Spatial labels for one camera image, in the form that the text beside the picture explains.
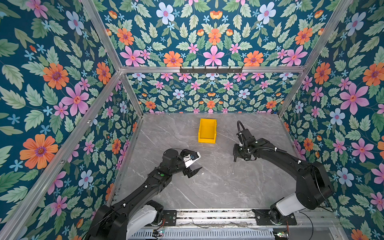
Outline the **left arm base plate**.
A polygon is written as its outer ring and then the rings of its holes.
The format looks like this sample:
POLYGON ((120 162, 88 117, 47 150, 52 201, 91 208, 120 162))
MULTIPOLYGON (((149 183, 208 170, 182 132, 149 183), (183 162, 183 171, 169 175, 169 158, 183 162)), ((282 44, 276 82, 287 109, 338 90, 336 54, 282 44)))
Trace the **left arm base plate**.
POLYGON ((178 212, 176 210, 163 210, 160 213, 157 214, 156 219, 156 226, 157 227, 163 227, 163 226, 176 226, 178 212))

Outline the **black handled screwdriver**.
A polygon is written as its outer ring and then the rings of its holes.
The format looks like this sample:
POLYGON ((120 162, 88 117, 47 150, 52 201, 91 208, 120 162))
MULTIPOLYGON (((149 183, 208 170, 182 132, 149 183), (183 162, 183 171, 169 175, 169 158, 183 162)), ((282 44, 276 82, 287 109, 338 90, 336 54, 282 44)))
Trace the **black handled screwdriver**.
POLYGON ((235 172, 236 162, 237 162, 237 156, 234 155, 233 168, 232 168, 232 175, 233 175, 234 172, 235 172))

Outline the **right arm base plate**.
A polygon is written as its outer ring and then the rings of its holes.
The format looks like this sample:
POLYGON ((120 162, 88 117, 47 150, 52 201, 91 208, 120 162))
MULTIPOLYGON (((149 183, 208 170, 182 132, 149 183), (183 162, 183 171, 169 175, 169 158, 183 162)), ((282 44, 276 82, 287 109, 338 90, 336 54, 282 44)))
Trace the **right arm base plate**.
POLYGON ((252 212, 255 214, 255 219, 258 226, 297 225, 297 221, 294 214, 283 216, 278 211, 270 209, 252 209, 252 212))

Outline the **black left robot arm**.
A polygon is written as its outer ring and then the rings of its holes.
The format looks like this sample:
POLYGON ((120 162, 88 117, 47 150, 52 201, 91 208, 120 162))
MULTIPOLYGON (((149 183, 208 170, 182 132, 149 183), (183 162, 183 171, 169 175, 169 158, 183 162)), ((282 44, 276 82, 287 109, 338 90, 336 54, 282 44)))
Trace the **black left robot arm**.
POLYGON ((152 198, 171 183, 173 175, 183 173, 188 178, 196 175, 191 166, 201 158, 199 152, 183 149, 168 149, 162 162, 154 168, 147 179, 123 200, 101 206, 95 214, 85 236, 86 240, 127 240, 149 224, 163 221, 164 207, 152 198))

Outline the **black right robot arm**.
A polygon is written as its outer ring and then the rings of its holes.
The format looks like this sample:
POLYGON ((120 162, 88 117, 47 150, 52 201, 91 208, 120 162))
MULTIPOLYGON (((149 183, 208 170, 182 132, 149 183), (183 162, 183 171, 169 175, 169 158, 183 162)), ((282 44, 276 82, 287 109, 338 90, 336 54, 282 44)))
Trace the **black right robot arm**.
POLYGON ((270 141, 256 139, 241 121, 237 121, 238 144, 234 144, 234 161, 266 160, 288 173, 296 181, 295 192, 271 205, 268 211, 269 221, 274 225, 282 224, 295 212, 315 210, 331 197, 335 190, 323 164, 310 163, 290 155, 277 148, 270 141))

